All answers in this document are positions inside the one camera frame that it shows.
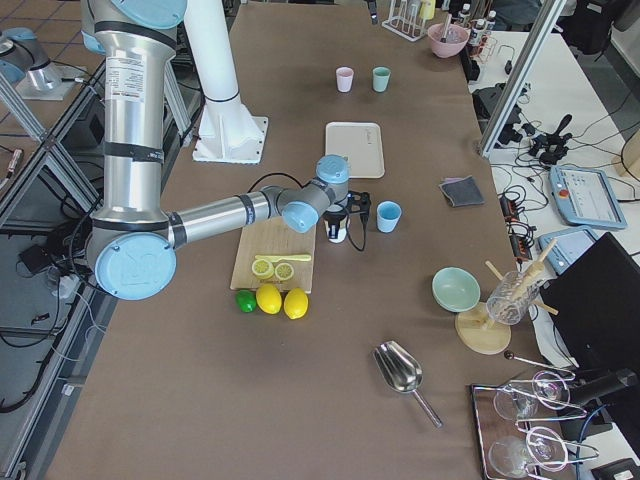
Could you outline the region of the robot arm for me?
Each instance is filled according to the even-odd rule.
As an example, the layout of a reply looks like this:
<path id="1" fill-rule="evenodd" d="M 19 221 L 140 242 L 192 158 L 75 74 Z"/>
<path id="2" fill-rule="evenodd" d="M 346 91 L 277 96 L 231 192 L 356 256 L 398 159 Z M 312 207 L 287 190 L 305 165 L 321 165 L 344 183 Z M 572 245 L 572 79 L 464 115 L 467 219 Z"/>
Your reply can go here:
<path id="1" fill-rule="evenodd" d="M 1 73 L 25 100 L 62 101 L 69 91 L 60 68 L 26 27 L 1 31 Z"/>
<path id="2" fill-rule="evenodd" d="M 351 198 L 347 161 L 321 158 L 297 189 L 265 187 L 180 212 L 160 206 L 166 73 L 186 28 L 204 96 L 194 156 L 256 164 L 268 121 L 242 103 L 223 6 L 218 1 L 85 1 L 85 46 L 105 58 L 103 204 L 92 216 L 87 258 L 98 285 L 123 300 L 164 289 L 177 250 L 191 242 L 282 217 L 304 233 Z"/>

